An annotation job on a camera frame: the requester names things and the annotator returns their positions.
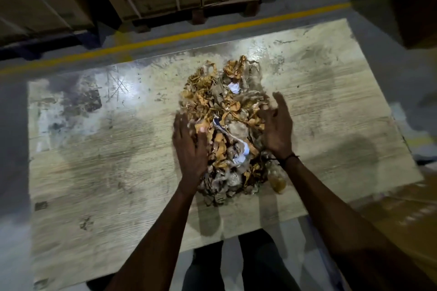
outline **dark pants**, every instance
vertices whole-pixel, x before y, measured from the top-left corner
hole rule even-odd
[[[300,291],[284,265],[273,239],[263,229],[238,236],[243,253],[244,290]],[[182,291],[224,291],[221,278],[223,241],[194,250],[193,262],[185,273]],[[92,291],[103,291],[114,274],[88,281]]]

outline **table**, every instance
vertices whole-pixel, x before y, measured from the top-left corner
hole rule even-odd
[[[351,202],[422,179],[345,19],[55,74],[28,85],[35,284],[58,289],[117,271],[180,178],[172,120],[188,76],[246,55],[281,91],[302,161]],[[207,207],[196,195],[181,251],[306,214],[290,184]]]

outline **pile of trash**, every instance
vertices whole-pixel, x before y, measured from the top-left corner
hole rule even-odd
[[[222,70],[207,61],[189,76],[180,108],[198,133],[207,128],[208,172],[198,188],[207,205],[222,205],[239,192],[255,194],[270,180],[281,193],[286,176],[264,151],[264,122],[257,112],[269,106],[261,86],[259,63],[245,56]]]

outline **black bracelet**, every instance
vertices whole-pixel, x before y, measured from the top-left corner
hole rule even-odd
[[[284,159],[276,159],[278,162],[279,162],[279,164],[283,167],[284,165],[285,165],[285,162],[287,162],[287,160],[288,159],[290,159],[290,158],[298,158],[299,159],[299,156],[298,155],[296,155],[296,154],[294,154],[293,152],[289,155],[289,156],[287,156],[286,158],[284,158]]]

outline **concrete floor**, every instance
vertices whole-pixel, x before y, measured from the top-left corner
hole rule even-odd
[[[396,21],[388,0],[264,0],[256,18],[299,12],[350,1],[352,7],[330,13],[271,24],[221,32],[129,51],[128,57],[139,59],[187,50],[250,36],[272,33],[308,24],[347,18],[369,65],[377,79],[393,115],[401,128],[415,159],[437,156],[437,49],[406,50],[400,43]],[[175,23],[154,28],[150,33],[128,32],[123,39],[137,42],[177,33],[239,23],[253,18],[239,14],[210,18],[204,25]],[[101,26],[106,36],[104,47],[119,44],[110,28]],[[45,53],[44,60],[82,53],[76,46]],[[120,62],[126,54],[106,55],[69,64],[57,65],[50,71],[71,71]],[[25,64],[22,60],[0,62],[0,68]],[[27,94],[24,79],[0,85],[0,279],[5,290],[32,290],[30,270],[30,203],[28,199]],[[320,250],[307,218],[302,217],[268,229],[286,266],[302,290],[331,290]],[[172,281],[172,290],[180,290],[183,275],[191,261],[191,251],[181,253]],[[242,290],[243,266],[237,239],[225,241],[222,275],[227,290]],[[84,284],[68,288],[87,290]]]

